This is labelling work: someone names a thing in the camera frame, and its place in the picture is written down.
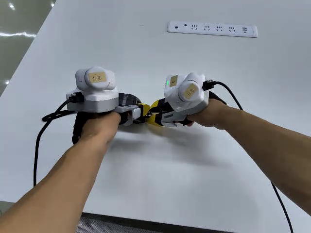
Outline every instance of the table surface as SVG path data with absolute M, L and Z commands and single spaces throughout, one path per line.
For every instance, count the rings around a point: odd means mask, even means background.
M 0 98 L 0 200 L 32 187 L 40 118 L 75 87 L 79 68 L 116 73 L 121 92 L 163 97 L 168 74 L 228 84 L 245 110 L 310 135 L 311 2 L 58 0 Z M 259 37 L 166 32 L 170 20 L 257 25 Z M 231 97 L 214 89 L 229 105 Z M 71 146 L 74 116 L 54 121 L 39 151 L 41 180 Z M 296 233 L 311 218 L 282 195 Z M 120 127 L 85 212 L 239 233 L 289 232 L 268 179 L 226 132 Z

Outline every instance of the gray floor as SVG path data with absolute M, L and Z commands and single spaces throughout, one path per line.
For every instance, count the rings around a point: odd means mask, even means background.
M 9 85 L 54 2 L 55 0 L 0 0 L 0 96 Z M 11 205 L 0 200 L 0 215 Z

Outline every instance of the power cord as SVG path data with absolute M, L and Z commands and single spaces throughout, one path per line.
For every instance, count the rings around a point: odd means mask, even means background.
M 38 155 L 39 155 L 39 144 L 41 136 L 43 135 L 44 131 L 47 129 L 47 127 L 51 124 L 51 122 L 54 119 L 67 116 L 69 114 L 73 114 L 75 112 L 70 111 L 61 111 L 68 103 L 77 103 L 77 102 L 84 102 L 84 96 L 81 92 L 73 93 L 72 96 L 68 98 L 65 102 L 63 102 L 54 113 L 49 114 L 42 118 L 43 122 L 46 122 L 45 125 L 42 127 L 40 132 L 38 133 L 36 142 L 35 142 L 35 160 L 34 160 L 34 187 L 37 184 L 37 165 L 38 165 Z
M 234 101 L 235 101 L 235 103 L 237 104 L 237 106 L 239 107 L 239 109 L 240 109 L 240 110 L 243 110 L 243 108 L 242 108 L 242 106 L 240 105 L 238 99 L 235 97 L 235 95 L 233 94 L 233 92 L 230 90 L 230 88 L 229 88 L 226 84 L 224 84 L 224 83 L 222 83 L 222 82 L 214 81 L 214 80 L 208 80 L 208 81 L 205 81 L 205 82 L 203 83 L 202 88 L 203 88 L 204 91 L 210 90 L 210 89 L 214 88 L 214 85 L 217 85 L 217 84 L 223 86 L 223 87 L 230 93 L 230 95 L 231 95 L 232 98 L 234 99 Z M 292 223 L 291 223 L 291 220 L 290 220 L 290 217 L 289 217 L 288 214 L 287 214 L 287 211 L 286 211 L 286 208 L 285 208 L 285 206 L 284 206 L 284 204 L 283 204 L 283 201 L 282 201 L 282 199 L 281 199 L 281 197 L 280 197 L 280 195 L 279 195 L 279 193 L 278 193 L 278 191 L 277 191 L 275 185 L 274 185 L 272 182 L 271 182 L 271 185 L 272 185 L 272 188 L 273 188 L 274 192 L 276 193 L 276 197 L 277 197 L 278 201 L 280 202 L 280 204 L 281 204 L 281 206 L 282 206 L 282 209 L 283 209 L 284 215 L 285 215 L 285 217 L 286 217 L 286 220 L 287 220 L 288 226 L 289 226 L 289 228 L 290 228 L 290 231 L 291 231 L 291 233 L 294 233 L 293 227 L 292 227 Z

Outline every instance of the electrical outlet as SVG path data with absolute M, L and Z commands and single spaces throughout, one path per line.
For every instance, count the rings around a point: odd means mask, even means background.
M 231 25 L 223 23 L 170 21 L 167 31 L 170 33 L 258 37 L 258 30 L 256 26 Z

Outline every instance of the tan label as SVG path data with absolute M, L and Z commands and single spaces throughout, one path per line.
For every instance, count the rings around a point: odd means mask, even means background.
M 100 83 L 100 82 L 106 82 L 107 81 L 105 72 L 89 73 L 88 79 L 91 83 Z
M 178 78 L 178 75 L 171 77 L 170 87 L 177 85 L 177 78 Z
M 198 87 L 196 85 L 194 85 L 193 83 L 191 83 L 188 88 L 186 89 L 186 91 L 184 92 L 184 97 L 186 99 L 190 99 L 191 96 L 193 96 L 193 94 L 198 90 Z

